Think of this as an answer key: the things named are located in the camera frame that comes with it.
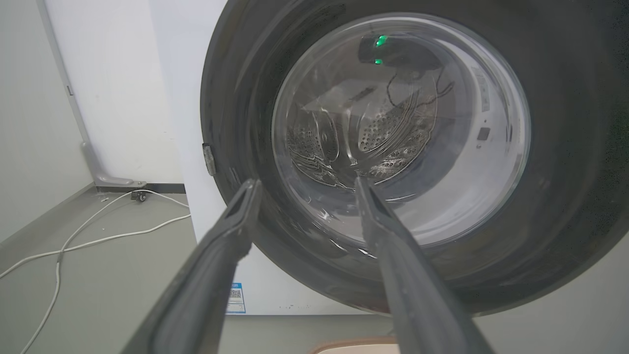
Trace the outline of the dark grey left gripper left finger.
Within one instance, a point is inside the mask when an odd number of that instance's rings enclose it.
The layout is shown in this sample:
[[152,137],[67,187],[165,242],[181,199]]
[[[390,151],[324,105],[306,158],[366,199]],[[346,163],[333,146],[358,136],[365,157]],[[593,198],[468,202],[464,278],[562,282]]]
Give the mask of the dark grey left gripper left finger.
[[124,354],[216,354],[234,274],[252,248],[262,185],[248,179],[123,348]]

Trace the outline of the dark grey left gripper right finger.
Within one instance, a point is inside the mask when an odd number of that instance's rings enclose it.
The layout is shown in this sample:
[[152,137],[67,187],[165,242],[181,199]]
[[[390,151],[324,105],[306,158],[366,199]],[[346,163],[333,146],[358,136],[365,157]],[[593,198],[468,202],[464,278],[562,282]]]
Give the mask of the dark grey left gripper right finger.
[[357,177],[355,195],[363,238],[382,274],[400,352],[491,354],[470,315],[366,177]]

